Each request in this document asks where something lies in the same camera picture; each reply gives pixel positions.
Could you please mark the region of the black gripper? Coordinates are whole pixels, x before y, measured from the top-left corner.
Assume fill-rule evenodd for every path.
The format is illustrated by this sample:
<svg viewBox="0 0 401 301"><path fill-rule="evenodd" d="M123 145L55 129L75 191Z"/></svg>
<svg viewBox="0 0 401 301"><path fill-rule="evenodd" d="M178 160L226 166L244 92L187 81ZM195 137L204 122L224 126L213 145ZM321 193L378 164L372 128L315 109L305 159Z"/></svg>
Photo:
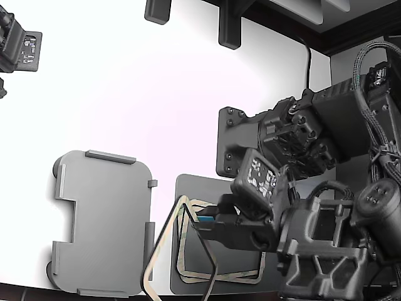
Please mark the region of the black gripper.
<svg viewBox="0 0 401 301"><path fill-rule="evenodd" d="M238 215L233 194L223 194L217 204L196 212L194 229L204 240L217 241L229 249L275 253L281 221L266 217L253 221Z"/></svg>

